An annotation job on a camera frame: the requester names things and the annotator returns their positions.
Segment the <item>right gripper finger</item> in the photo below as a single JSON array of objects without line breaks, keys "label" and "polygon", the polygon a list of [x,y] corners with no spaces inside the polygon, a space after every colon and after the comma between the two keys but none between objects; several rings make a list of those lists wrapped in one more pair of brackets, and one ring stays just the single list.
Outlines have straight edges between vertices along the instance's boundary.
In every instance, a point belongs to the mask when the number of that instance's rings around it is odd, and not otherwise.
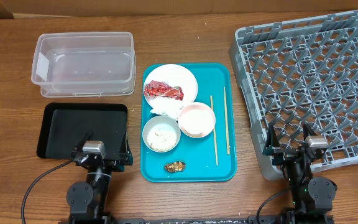
[{"label": "right gripper finger", "polygon": [[267,140],[264,149],[280,149],[280,143],[271,123],[268,124]]},{"label": "right gripper finger", "polygon": [[313,131],[312,127],[308,123],[303,124],[303,138],[306,139],[308,136],[316,136],[317,134]]}]

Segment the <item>pink bowl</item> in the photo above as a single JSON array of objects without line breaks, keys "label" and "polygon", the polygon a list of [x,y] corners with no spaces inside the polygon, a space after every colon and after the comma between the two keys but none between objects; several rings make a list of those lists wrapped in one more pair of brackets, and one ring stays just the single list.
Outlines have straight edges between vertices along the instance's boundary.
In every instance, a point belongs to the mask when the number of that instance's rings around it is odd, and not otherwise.
[{"label": "pink bowl", "polygon": [[178,115],[180,129],[191,138],[203,138],[215,128],[214,111],[204,103],[190,103],[184,106]]}]

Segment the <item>white napkin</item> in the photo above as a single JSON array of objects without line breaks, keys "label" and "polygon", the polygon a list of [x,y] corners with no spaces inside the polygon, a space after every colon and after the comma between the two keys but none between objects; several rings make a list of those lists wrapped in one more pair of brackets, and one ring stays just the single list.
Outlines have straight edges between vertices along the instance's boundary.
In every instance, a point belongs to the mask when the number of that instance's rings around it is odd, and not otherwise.
[{"label": "white napkin", "polygon": [[176,121],[184,105],[184,102],[180,100],[158,97],[153,100],[150,112],[160,116],[168,116]]}]

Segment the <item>red snack wrapper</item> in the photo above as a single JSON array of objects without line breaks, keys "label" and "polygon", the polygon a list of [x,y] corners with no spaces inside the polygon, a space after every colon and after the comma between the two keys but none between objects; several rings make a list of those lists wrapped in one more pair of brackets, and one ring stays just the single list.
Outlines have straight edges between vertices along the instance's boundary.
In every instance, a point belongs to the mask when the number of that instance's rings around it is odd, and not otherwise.
[{"label": "red snack wrapper", "polygon": [[175,100],[182,100],[184,93],[180,86],[170,86],[165,82],[158,82],[152,80],[144,87],[144,95],[152,97],[173,98]]}]

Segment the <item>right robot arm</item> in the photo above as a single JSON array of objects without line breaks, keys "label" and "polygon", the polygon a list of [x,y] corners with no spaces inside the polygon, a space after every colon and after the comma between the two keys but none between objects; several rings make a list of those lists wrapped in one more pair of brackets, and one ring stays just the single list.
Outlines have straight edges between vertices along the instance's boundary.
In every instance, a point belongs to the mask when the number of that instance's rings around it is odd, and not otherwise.
[{"label": "right robot arm", "polygon": [[328,142],[316,134],[310,125],[303,125],[303,142],[297,148],[285,149],[280,146],[272,124],[268,126],[267,141],[262,154],[272,156],[272,164],[282,168],[289,188],[269,197],[258,208],[256,221],[260,223],[260,213],[269,201],[290,192],[292,208],[285,208],[272,219],[272,223],[334,223],[327,213],[333,209],[337,185],[325,177],[314,177],[312,162],[321,159],[328,149]]}]

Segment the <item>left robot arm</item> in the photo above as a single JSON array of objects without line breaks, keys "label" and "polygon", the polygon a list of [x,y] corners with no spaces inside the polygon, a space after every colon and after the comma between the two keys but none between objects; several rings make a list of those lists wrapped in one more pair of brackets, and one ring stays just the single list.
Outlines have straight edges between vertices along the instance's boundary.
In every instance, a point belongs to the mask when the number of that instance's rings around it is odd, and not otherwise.
[{"label": "left robot arm", "polygon": [[103,142],[93,140],[89,131],[71,152],[73,162],[85,168],[86,180],[76,182],[67,190],[70,206],[69,223],[117,223],[112,213],[104,210],[113,172],[124,171],[125,166],[133,165],[133,156],[124,135],[121,145],[112,151],[116,156],[106,158]]}]

